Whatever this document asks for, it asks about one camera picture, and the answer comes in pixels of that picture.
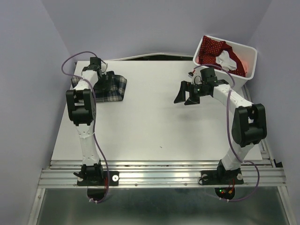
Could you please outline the navy plaid pleated skirt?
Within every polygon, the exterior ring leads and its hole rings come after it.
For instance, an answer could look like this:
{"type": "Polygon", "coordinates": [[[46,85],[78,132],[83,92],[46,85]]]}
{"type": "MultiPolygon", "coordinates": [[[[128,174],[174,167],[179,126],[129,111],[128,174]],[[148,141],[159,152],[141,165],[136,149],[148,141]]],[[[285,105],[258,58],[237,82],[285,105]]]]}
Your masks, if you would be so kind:
{"type": "Polygon", "coordinates": [[[95,84],[105,74],[106,72],[88,70],[85,67],[80,76],[74,76],[71,79],[73,88],[66,92],[67,103],[70,105],[88,105],[96,102],[122,101],[125,96],[127,79],[121,75],[116,75],[113,71],[111,89],[102,93],[95,92],[95,84]]]}

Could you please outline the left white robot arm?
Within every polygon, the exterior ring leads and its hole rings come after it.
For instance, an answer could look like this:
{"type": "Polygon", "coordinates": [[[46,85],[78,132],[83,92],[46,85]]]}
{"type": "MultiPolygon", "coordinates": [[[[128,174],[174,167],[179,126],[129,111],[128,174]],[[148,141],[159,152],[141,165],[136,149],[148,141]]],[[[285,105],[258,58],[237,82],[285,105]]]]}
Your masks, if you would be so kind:
{"type": "Polygon", "coordinates": [[[82,149],[82,167],[75,172],[79,186],[107,186],[108,174],[103,170],[94,138],[97,94],[110,89],[112,76],[102,71],[104,62],[97,56],[82,69],[78,84],[66,91],[69,119],[75,125],[82,149]]]}

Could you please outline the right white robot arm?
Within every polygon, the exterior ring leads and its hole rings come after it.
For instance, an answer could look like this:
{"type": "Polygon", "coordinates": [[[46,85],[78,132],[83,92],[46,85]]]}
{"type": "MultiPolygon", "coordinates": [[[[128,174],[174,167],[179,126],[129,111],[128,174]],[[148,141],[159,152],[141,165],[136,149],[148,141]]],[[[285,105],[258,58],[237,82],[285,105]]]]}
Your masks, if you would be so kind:
{"type": "Polygon", "coordinates": [[[254,104],[236,91],[224,79],[218,79],[215,69],[204,68],[200,76],[193,76],[191,82],[182,81],[174,103],[197,105],[200,98],[211,96],[226,107],[226,114],[233,119],[226,119],[227,138],[230,148],[220,161],[216,170],[216,179],[226,183],[244,163],[246,155],[267,135],[266,113],[262,104],[254,104]]]}

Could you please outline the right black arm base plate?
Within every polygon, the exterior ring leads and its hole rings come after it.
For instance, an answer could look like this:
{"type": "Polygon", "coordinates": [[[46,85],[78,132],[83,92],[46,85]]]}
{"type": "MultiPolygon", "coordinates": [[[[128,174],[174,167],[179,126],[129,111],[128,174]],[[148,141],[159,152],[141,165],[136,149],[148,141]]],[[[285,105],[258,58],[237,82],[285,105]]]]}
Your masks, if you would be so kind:
{"type": "Polygon", "coordinates": [[[225,200],[232,200],[235,196],[235,186],[244,184],[241,169],[226,170],[222,164],[216,170],[200,171],[199,185],[216,186],[216,195],[225,200]]]}

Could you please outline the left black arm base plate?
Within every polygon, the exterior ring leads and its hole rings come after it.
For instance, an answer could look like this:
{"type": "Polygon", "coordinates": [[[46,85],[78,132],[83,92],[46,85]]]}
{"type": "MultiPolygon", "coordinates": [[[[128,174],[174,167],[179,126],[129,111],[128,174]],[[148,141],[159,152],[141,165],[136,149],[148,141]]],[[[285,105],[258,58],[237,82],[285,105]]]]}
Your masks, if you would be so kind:
{"type": "Polygon", "coordinates": [[[87,187],[87,197],[90,202],[101,203],[105,200],[108,189],[119,185],[120,173],[119,171],[110,171],[109,178],[107,171],[104,171],[103,177],[86,177],[84,178],[80,172],[74,172],[77,178],[77,186],[87,187]]]}

